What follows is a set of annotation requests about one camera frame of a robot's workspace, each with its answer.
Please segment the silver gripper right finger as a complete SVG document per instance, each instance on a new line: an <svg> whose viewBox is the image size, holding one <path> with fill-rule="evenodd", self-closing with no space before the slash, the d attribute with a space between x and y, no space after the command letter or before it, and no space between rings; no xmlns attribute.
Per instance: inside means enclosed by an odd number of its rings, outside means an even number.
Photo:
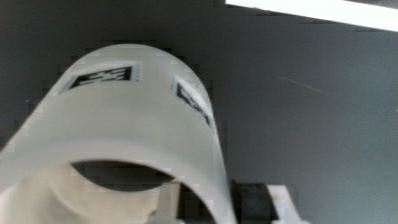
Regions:
<svg viewBox="0 0 398 224"><path fill-rule="evenodd" d="M234 181L232 196L239 224L310 224L285 185Z"/></svg>

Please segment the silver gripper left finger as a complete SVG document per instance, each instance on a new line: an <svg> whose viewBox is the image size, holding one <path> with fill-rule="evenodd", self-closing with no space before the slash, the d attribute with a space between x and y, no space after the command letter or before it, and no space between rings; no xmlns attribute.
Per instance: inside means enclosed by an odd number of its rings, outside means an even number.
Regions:
<svg viewBox="0 0 398 224"><path fill-rule="evenodd" d="M148 224L180 224L178 205L180 205L182 184L170 182L162 184L159 194L159 204L155 213L150 216Z"/></svg>

